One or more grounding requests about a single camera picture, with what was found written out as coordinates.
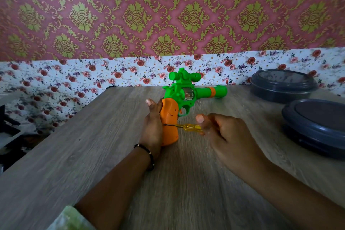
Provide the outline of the black furniture piece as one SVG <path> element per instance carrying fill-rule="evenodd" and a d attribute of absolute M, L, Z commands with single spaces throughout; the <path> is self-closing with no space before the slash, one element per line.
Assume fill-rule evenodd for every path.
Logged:
<path fill-rule="evenodd" d="M 25 156 L 23 132 L 19 125 L 5 113 L 5 105 L 0 106 L 0 176 Z"/>

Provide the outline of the person's right forearm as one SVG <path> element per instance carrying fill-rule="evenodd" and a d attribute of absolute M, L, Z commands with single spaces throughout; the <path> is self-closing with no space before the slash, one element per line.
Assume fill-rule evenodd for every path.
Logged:
<path fill-rule="evenodd" d="M 268 159 L 235 172 L 288 220 L 303 230 L 345 230 L 345 208 L 303 184 Z"/>

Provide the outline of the dark grey round lidded container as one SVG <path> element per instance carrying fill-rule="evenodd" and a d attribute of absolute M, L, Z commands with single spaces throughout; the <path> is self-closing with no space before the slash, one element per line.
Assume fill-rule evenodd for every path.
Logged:
<path fill-rule="evenodd" d="M 281 113 L 289 139 L 324 157 L 345 161 L 345 103 L 295 100 Z"/>
<path fill-rule="evenodd" d="M 290 70 L 260 70 L 253 74 L 250 82 L 253 95 L 281 104 L 307 99 L 318 89 L 313 77 Z"/>

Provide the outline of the person's left hand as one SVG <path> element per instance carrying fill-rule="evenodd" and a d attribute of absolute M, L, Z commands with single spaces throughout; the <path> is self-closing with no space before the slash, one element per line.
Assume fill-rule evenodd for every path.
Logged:
<path fill-rule="evenodd" d="M 162 98 L 155 102 L 155 118 L 144 119 L 144 126 L 139 144 L 145 146 L 156 160 L 160 155 L 162 146 L 163 124 L 160 118 L 160 111 L 163 107 Z"/>

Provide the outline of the green and orange toy gun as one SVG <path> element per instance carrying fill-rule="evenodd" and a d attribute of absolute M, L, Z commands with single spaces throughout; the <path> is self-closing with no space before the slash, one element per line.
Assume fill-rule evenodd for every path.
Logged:
<path fill-rule="evenodd" d="M 170 72 L 171 85 L 164 86 L 165 95 L 160 111 L 162 124 L 178 124 L 178 118 L 189 114 L 196 101 L 202 98 L 223 98 L 227 95 L 224 85 L 197 88 L 194 83 L 201 80 L 200 73 L 189 73 L 184 68 Z M 162 146 L 168 146 L 178 141 L 178 128 L 163 125 Z"/>

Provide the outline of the person's left forearm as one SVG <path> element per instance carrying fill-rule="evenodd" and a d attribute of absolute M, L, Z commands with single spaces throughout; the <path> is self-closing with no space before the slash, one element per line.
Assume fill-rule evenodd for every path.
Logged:
<path fill-rule="evenodd" d="M 136 144 L 74 208 L 97 230 L 118 229 L 144 174 L 154 166 L 152 153 Z"/>

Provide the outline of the person's right hand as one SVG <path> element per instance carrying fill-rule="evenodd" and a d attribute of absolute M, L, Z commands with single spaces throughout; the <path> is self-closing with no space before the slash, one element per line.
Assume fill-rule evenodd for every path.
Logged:
<path fill-rule="evenodd" d="M 215 113 L 208 116 L 214 119 L 220 128 L 220 139 L 208 140 L 210 146 L 232 173 L 244 180 L 270 166 L 270 161 L 242 119 Z"/>

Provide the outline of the light green sleeve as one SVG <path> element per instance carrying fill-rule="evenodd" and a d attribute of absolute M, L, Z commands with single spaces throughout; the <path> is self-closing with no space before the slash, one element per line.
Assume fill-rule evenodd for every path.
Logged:
<path fill-rule="evenodd" d="M 96 230 L 74 207 L 66 206 L 46 230 Z"/>

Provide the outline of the yellow handled screwdriver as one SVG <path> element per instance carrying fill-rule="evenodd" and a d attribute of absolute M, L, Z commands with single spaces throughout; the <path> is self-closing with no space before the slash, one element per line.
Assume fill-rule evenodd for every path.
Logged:
<path fill-rule="evenodd" d="M 170 126 L 170 127 L 176 127 L 176 128 L 182 128 L 185 131 L 188 132 L 203 132 L 202 128 L 197 124 L 167 124 L 164 123 L 164 126 Z"/>

